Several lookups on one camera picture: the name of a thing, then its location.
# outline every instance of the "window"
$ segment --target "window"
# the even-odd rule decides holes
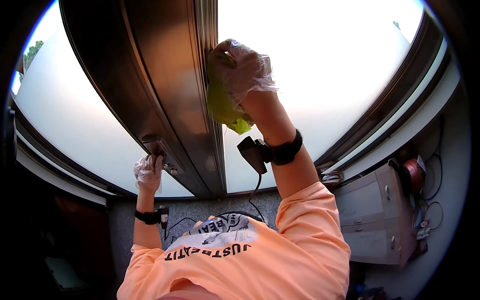
[[[221,0],[218,40],[234,38],[271,57],[279,99],[315,161],[389,83],[410,49],[422,12],[416,0],[247,1],[241,6]],[[246,135],[224,130],[227,191],[251,190],[256,173],[236,148]],[[247,134],[261,138],[255,126]],[[260,188],[276,185],[267,167]]]
[[[22,85],[18,88],[18,77],[12,83],[14,92],[18,90],[17,107],[68,158],[114,185],[138,193],[133,165],[146,152],[87,79],[63,29],[58,2],[46,12],[31,40],[41,36],[42,30],[44,44],[25,72]],[[192,196],[166,172],[162,185],[158,197]]]

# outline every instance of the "cabinet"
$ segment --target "cabinet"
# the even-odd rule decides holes
[[[334,192],[352,261],[403,266],[417,246],[413,207],[388,164]]]

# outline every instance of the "cabinet handle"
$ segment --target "cabinet handle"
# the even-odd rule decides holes
[[[387,194],[387,200],[390,200],[390,197],[388,197],[388,185],[385,185],[385,194]]]

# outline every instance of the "peach t-shirt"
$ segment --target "peach t-shirt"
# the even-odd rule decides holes
[[[181,278],[222,299],[345,298],[350,248],[335,197],[324,185],[283,199],[279,233],[248,221],[243,230],[180,237],[166,251],[133,245],[117,298],[157,299]]]

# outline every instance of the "tree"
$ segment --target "tree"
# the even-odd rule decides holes
[[[30,46],[28,49],[28,53],[24,54],[24,72],[27,72],[28,67],[30,67],[30,64],[33,61],[33,58],[35,55],[38,53],[40,48],[43,46],[42,41],[36,41],[35,46]],[[22,79],[24,78],[24,75],[20,73],[20,83],[22,83]]]
[[[400,26],[398,25],[397,21],[393,21],[393,25],[395,25],[398,29],[400,29]]]

